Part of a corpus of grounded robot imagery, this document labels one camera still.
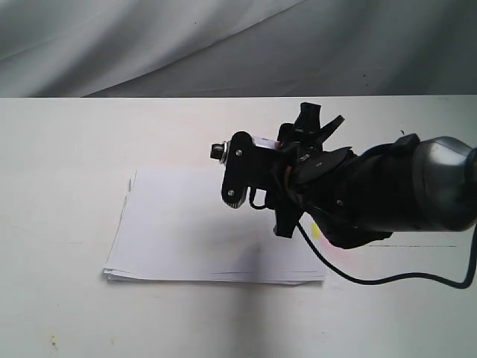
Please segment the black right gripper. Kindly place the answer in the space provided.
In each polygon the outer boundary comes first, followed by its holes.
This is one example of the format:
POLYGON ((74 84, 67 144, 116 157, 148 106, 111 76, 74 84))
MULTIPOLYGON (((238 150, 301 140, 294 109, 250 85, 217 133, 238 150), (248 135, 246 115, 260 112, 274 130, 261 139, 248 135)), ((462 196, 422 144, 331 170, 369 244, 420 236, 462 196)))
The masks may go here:
POLYGON ((324 230, 349 228, 350 224, 332 212, 338 205, 331 184, 337 171, 355 155, 349 147, 324 151, 323 143, 343 124, 344 117, 338 115, 322 127, 320 109, 319 104, 301 103, 295 123, 280 126, 277 150, 255 147, 252 135, 245 131, 233 134, 221 187, 224 203, 238 209, 248 189, 272 190, 275 179, 277 236, 290 238, 305 213, 324 230))

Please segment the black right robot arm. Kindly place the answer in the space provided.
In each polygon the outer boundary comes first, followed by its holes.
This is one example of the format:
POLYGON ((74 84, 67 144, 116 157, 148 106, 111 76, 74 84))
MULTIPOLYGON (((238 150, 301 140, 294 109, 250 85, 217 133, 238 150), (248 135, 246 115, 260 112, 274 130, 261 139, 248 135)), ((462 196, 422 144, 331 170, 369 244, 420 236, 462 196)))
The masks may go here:
POLYGON ((343 121, 321 125, 320 105, 304 102, 275 140, 239 131, 214 144, 210 156, 225 167, 223 201, 238 208, 260 189, 277 236, 291 237, 309 215, 343 249, 395 232, 457 232, 476 223, 473 147, 450 136, 408 134, 362 154, 348 146, 325 150, 343 121))

